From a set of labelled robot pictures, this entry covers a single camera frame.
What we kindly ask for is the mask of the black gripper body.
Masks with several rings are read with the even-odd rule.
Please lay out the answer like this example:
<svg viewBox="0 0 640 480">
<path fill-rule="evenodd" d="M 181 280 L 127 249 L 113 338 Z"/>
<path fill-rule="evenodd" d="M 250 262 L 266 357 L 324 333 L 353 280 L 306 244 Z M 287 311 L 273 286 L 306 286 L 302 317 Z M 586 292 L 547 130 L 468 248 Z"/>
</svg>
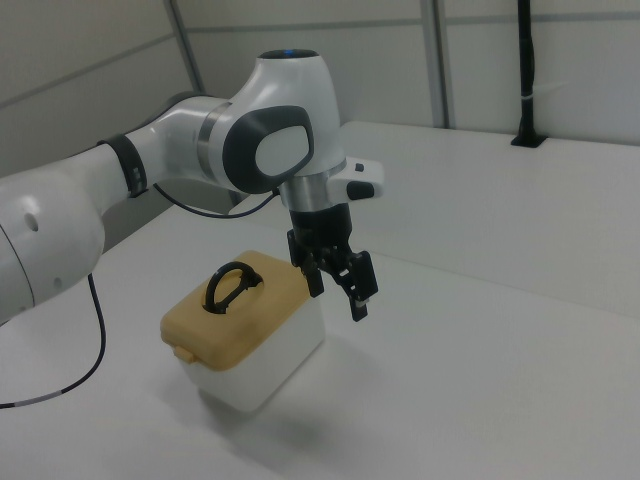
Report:
<svg viewBox="0 0 640 480">
<path fill-rule="evenodd" d="M 343 254 L 352 252 L 349 245 L 352 221 L 346 203 L 315 212 L 290 211 L 289 215 L 292 222 L 289 231 L 291 252 L 297 249 L 335 249 Z"/>
</svg>

